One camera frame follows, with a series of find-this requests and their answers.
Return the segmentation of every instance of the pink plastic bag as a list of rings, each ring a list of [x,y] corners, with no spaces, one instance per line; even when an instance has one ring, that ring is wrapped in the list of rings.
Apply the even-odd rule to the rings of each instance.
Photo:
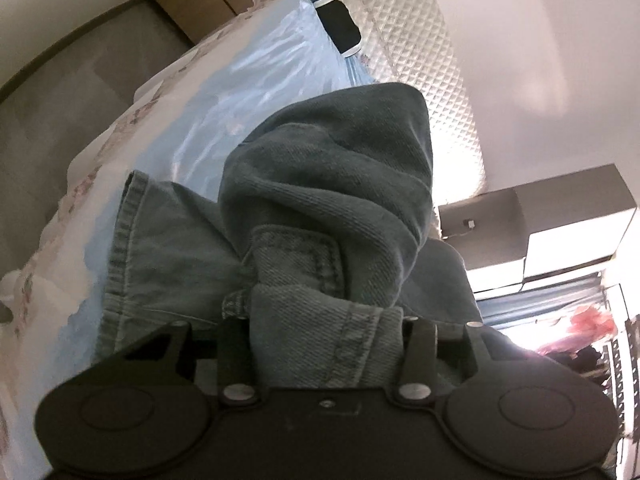
[[[542,355],[549,352],[577,352],[600,339],[615,336],[618,329],[610,311],[600,310],[594,305],[583,305],[568,318],[565,333],[566,336],[541,346],[537,352]]]

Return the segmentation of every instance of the floor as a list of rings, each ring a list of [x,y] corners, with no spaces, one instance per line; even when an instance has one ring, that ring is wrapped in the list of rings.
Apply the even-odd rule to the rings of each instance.
[[[0,277],[37,249],[71,160],[190,47],[144,0],[75,40],[0,103]]]

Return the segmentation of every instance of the silver screw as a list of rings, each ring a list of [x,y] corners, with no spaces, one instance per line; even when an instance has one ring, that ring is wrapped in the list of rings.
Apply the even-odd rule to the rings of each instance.
[[[408,383],[400,386],[398,393],[403,399],[423,400],[431,395],[431,388],[422,383]]]
[[[248,384],[230,384],[222,390],[222,394],[228,400],[242,402],[251,399],[255,395],[255,389],[253,386],[249,386]]]

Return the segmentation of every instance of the denim fabric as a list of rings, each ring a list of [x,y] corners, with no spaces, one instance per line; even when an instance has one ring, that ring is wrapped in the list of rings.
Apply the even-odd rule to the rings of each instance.
[[[169,320],[248,316],[265,384],[389,384],[405,312],[480,319],[460,256],[426,239],[431,179],[424,99],[402,84],[274,114],[227,159],[218,203],[134,172],[96,357]]]

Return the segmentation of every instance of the gray clothing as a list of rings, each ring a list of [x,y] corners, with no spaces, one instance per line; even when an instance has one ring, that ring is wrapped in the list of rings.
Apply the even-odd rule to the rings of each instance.
[[[134,172],[96,357],[171,320],[248,316],[264,384],[389,384],[402,316],[481,320],[460,256],[426,238],[432,166],[424,99],[392,83],[272,115],[227,159],[217,203]]]

